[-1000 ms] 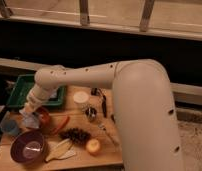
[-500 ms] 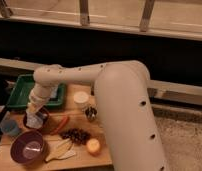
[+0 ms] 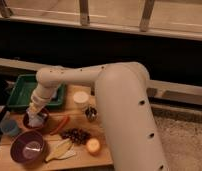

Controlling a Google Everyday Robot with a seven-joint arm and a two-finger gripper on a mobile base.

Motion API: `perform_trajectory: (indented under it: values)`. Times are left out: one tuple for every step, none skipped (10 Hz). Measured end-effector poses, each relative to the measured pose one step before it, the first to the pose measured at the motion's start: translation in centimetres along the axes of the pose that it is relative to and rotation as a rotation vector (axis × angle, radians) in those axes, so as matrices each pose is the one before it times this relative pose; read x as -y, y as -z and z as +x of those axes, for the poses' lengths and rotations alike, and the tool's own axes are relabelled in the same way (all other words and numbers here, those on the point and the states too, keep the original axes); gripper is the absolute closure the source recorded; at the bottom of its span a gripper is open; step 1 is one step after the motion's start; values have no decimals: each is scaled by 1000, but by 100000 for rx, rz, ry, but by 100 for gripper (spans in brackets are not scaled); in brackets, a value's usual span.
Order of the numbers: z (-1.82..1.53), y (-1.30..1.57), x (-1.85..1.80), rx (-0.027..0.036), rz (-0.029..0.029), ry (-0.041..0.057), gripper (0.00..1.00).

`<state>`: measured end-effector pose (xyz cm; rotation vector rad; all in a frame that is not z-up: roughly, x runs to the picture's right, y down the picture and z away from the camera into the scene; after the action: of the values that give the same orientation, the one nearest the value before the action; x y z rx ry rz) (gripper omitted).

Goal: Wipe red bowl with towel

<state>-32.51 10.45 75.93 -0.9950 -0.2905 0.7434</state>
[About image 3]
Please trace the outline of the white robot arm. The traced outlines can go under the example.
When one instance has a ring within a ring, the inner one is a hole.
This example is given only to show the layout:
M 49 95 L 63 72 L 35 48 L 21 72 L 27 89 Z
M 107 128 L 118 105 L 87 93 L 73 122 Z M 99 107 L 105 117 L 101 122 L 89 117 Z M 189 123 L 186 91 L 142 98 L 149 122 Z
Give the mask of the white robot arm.
M 170 171 L 147 96 L 150 76 L 138 62 L 77 69 L 53 66 L 36 73 L 30 109 L 40 112 L 57 88 L 91 86 L 116 171 Z

